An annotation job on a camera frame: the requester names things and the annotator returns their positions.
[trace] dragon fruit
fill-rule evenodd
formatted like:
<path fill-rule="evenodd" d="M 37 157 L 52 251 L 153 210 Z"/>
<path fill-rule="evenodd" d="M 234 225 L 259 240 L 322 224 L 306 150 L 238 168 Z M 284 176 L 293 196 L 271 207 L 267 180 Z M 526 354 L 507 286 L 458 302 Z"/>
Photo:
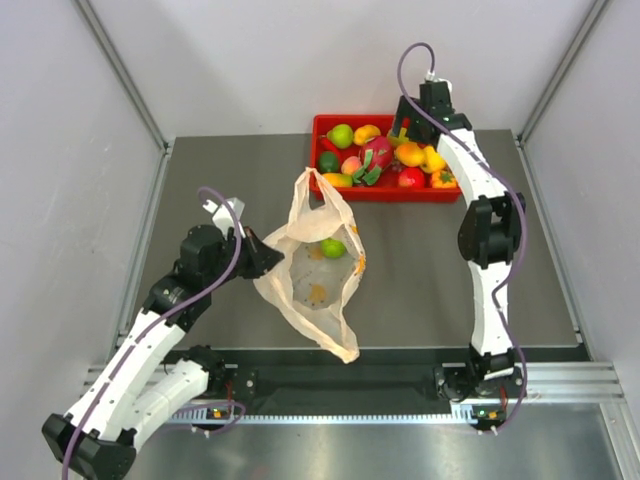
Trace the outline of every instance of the dragon fruit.
<path fill-rule="evenodd" d="M 360 149 L 360 167 L 354 174 L 355 183 L 375 184 L 380 174 L 393 162 L 393 146 L 382 135 L 372 137 Z"/>

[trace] green apple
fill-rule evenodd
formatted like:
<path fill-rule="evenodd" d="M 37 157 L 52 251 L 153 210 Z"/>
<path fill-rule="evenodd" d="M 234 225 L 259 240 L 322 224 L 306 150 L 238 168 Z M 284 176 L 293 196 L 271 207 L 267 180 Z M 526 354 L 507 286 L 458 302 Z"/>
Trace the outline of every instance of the green apple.
<path fill-rule="evenodd" d="M 341 123 L 327 133 L 327 138 L 338 148 L 349 148 L 353 143 L 353 129 L 346 123 Z"/>
<path fill-rule="evenodd" d="M 325 238 L 320 242 L 320 248 L 327 258 L 340 258 L 347 251 L 344 243 L 340 240 L 334 240 L 333 238 Z"/>

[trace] red plastic basket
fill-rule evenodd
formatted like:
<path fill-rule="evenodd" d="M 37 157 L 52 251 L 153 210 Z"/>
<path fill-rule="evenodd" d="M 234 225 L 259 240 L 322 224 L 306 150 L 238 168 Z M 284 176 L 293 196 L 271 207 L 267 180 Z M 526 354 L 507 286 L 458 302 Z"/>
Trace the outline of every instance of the red plastic basket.
<path fill-rule="evenodd" d="M 311 166 L 316 168 L 316 161 L 325 151 L 320 139 L 336 125 L 346 123 L 354 130 L 364 125 L 375 125 L 383 135 L 386 135 L 393 123 L 393 115 L 316 115 L 313 119 L 313 137 L 311 143 Z M 358 155 L 360 147 L 352 145 L 345 150 L 339 150 L 340 161 L 351 155 Z M 337 188 L 347 201 L 360 202 L 434 202 L 453 203 L 461 195 L 459 188 L 403 188 L 398 187 L 398 172 L 386 169 L 380 179 L 372 187 Z M 322 193 L 315 178 L 311 179 L 311 191 L 322 200 Z"/>

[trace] white robotic arm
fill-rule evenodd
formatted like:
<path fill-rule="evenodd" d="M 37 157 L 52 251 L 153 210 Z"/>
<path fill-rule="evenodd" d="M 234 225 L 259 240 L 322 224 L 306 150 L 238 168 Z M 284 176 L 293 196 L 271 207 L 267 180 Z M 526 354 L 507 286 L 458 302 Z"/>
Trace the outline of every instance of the white robotic arm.
<path fill-rule="evenodd" d="M 452 132 L 462 140 L 478 158 L 485 161 L 482 152 L 478 148 L 473 130 L 457 129 Z M 440 135 L 437 151 L 447 162 L 451 172 L 456 177 L 467 208 L 474 200 L 485 197 L 503 197 L 506 191 L 504 185 L 489 175 L 471 155 L 465 151 L 448 135 Z M 475 309 L 475 325 L 471 346 L 480 356 L 504 355 L 513 345 L 502 325 L 500 315 L 496 309 L 491 294 L 509 274 L 511 265 L 505 261 L 496 262 L 483 268 L 475 261 L 468 261 L 471 277 L 473 279 L 473 300 Z M 507 287 L 498 292 L 498 301 L 502 312 L 507 317 Z M 500 376 L 511 375 L 513 366 L 498 371 L 487 372 L 484 380 Z"/>
<path fill-rule="evenodd" d="M 237 199 L 228 203 L 239 218 L 244 204 Z M 85 478 L 124 478 L 136 453 L 180 407 L 204 393 L 226 397 L 224 361 L 203 346 L 187 350 L 166 378 L 143 392 L 156 367 L 211 305 L 211 295 L 185 305 L 166 320 L 164 315 L 217 280 L 231 259 L 235 240 L 230 213 L 210 200 L 203 207 L 213 215 L 213 225 L 189 231 L 180 246 L 180 258 L 151 288 L 126 340 L 102 374 L 64 415 L 50 415 L 42 428 L 54 456 L 62 462 L 84 419 L 72 446 L 70 466 Z M 251 229 L 240 227 L 240 254 L 227 280 L 258 278 L 284 257 L 264 245 Z"/>
<path fill-rule="evenodd" d="M 508 318 L 506 285 L 497 292 L 499 309 L 492 296 L 509 275 L 519 247 L 521 225 L 517 209 L 505 185 L 485 168 L 488 164 L 471 123 L 451 104 L 449 82 L 429 76 L 420 85 L 420 98 L 400 97 L 392 133 L 397 136 L 405 124 L 410 140 L 437 147 L 467 204 L 458 247 L 473 279 L 475 326 L 467 363 L 468 384 L 475 388 L 486 381 L 512 376 L 514 349 L 501 318 L 501 314 L 505 320 Z M 524 199 L 519 194 L 518 201 L 524 209 Z"/>

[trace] plastic bag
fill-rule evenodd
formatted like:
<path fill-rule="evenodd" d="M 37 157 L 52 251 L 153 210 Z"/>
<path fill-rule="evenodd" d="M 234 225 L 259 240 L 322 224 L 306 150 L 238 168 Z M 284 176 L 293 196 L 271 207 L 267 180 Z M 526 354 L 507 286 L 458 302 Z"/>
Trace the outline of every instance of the plastic bag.
<path fill-rule="evenodd" d="M 313 210 L 312 175 L 324 196 L 324 205 Z M 326 258 L 320 242 L 327 238 L 339 240 L 347 251 L 340 258 Z M 358 358 L 356 336 L 342 311 L 360 284 L 366 257 L 353 212 L 340 193 L 315 169 L 307 168 L 296 181 L 289 222 L 264 243 L 285 258 L 254 281 L 260 295 L 321 348 L 345 363 Z"/>

